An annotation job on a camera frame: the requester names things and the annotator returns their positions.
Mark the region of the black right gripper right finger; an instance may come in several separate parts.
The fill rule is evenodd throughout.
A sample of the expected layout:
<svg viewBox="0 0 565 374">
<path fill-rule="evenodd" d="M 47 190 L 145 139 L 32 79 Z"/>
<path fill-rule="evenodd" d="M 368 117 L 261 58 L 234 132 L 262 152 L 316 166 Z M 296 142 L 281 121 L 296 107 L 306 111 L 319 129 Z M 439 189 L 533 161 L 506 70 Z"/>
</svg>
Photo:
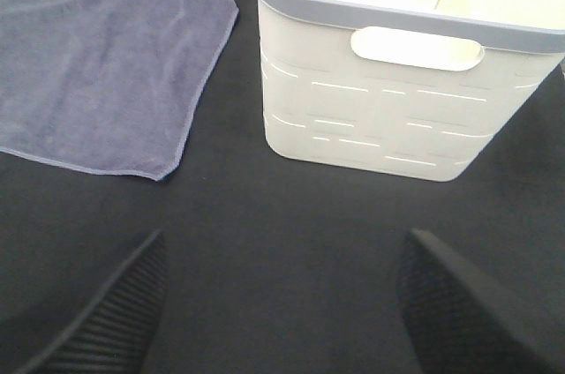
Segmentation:
<svg viewBox="0 0 565 374">
<path fill-rule="evenodd" d="M 413 229 L 396 295 L 425 373 L 562 373 L 564 323 L 479 270 L 432 233 Z"/>
</svg>

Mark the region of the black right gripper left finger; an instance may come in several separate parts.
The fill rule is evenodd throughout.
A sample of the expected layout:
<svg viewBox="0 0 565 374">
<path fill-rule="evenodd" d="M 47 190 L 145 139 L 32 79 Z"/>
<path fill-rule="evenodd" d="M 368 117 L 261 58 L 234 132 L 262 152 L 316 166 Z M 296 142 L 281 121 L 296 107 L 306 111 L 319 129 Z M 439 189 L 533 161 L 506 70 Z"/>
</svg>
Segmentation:
<svg viewBox="0 0 565 374">
<path fill-rule="evenodd" d="M 13 317 L 13 372 L 140 372 L 167 281 L 163 232 L 133 237 Z"/>
</svg>

